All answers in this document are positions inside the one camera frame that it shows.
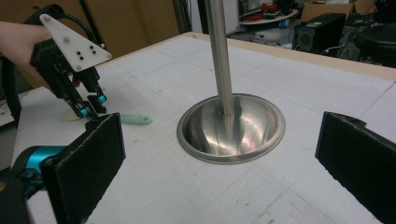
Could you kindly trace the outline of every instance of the white mounting plate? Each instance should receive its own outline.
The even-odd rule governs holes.
[[[43,14],[40,20],[75,72],[81,72],[111,59],[109,52],[51,16]]]

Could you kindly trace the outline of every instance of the desk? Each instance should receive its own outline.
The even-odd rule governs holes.
[[[153,122],[122,124],[126,159],[87,223],[379,223],[314,155],[323,111],[362,119],[396,141],[396,70],[229,40],[233,92],[274,103],[286,131],[257,160],[212,164],[176,135],[184,112],[217,94],[207,39],[180,35],[98,66],[108,112]],[[43,89],[25,96],[14,160],[83,133],[88,120],[60,120],[66,109]],[[55,223],[45,191],[28,203],[36,223]]]

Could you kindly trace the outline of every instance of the stainless steel bowl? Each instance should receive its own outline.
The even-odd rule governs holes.
[[[254,160],[270,151],[286,129],[272,103],[253,95],[233,94],[234,113],[220,113],[218,96],[190,108],[177,125],[177,139],[192,156],[214,163]]]

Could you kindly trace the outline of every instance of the shelf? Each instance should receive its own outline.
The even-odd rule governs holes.
[[[276,18],[271,19],[271,20],[241,21],[241,22],[239,22],[239,24],[241,24],[241,25],[258,25],[258,24],[265,24],[265,23],[270,23],[270,22],[274,22],[274,21],[283,21],[283,20],[285,20],[285,19],[287,19],[287,18],[290,18],[290,17],[296,15],[297,13],[298,13],[298,10],[297,10],[297,9],[294,9],[294,10],[293,10],[289,15],[287,15],[287,16],[279,16],[279,17],[276,17]]]

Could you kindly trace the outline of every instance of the cardboard box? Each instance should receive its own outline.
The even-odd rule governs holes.
[[[344,13],[348,16],[352,13],[353,4],[316,4],[306,3],[301,15],[301,22],[309,21],[323,13]]]
[[[373,13],[375,12],[374,0],[357,0],[348,4],[326,4],[324,0],[312,0],[305,3],[301,22],[309,21],[323,13],[344,13],[346,17],[352,13]]]
[[[353,5],[356,13],[373,13],[376,11],[374,0],[358,0]]]

